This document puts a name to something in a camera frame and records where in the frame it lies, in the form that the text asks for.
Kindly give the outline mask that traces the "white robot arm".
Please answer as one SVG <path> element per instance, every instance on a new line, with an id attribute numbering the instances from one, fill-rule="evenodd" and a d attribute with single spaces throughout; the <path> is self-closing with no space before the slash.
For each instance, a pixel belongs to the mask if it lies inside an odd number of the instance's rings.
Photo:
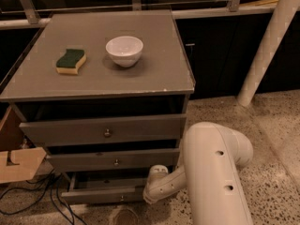
<path id="1" fill-rule="evenodd" d="M 250 140 L 215 123 L 191 126 L 185 135 L 183 163 L 174 171 L 150 169 L 143 198 L 153 204 L 186 188 L 194 225 L 253 225 L 237 169 L 253 158 Z"/>

